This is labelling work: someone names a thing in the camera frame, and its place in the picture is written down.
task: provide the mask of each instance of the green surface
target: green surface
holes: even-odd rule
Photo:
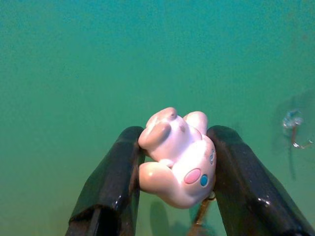
[[[0,235],[64,235],[124,128],[174,106],[235,128],[315,227],[315,2],[0,1]],[[197,208],[141,194],[137,236],[181,236]],[[224,228],[216,203],[206,219]]]

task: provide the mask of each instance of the pink oval button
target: pink oval button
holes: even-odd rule
[[[185,176],[184,181],[187,184],[194,183],[199,179],[200,175],[201,175],[200,169],[193,169]]]

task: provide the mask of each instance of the plastic toy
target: plastic toy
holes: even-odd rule
[[[207,198],[214,187],[216,167],[207,125],[203,112],[182,118],[169,107],[154,114],[138,140],[146,155],[156,161],[140,165],[141,190],[176,208],[189,208]]]

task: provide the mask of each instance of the pink figurine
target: pink figurine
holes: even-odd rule
[[[203,112],[184,118],[172,108],[154,114],[139,137],[139,145],[156,162],[140,165],[140,188],[176,208],[190,208],[214,187],[216,150],[206,136]]]

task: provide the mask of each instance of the black plastic arm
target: black plastic arm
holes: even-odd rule
[[[86,181],[66,236],[133,236],[138,203],[138,167],[145,155],[138,146],[142,127],[124,130]]]
[[[281,183],[231,128],[213,126],[215,194],[228,236],[315,236]]]

